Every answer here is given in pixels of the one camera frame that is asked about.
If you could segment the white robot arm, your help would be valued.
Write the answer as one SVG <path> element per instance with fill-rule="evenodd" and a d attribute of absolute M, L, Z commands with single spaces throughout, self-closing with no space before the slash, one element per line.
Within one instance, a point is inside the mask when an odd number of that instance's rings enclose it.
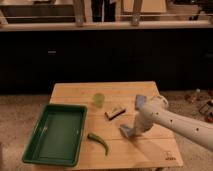
<path fill-rule="evenodd" d="M 147 99 L 137 95 L 135 107 L 139 114 L 135 117 L 135 131 L 144 133 L 158 124 L 213 152 L 213 125 L 170 112 L 168 106 L 164 96 Z"/>

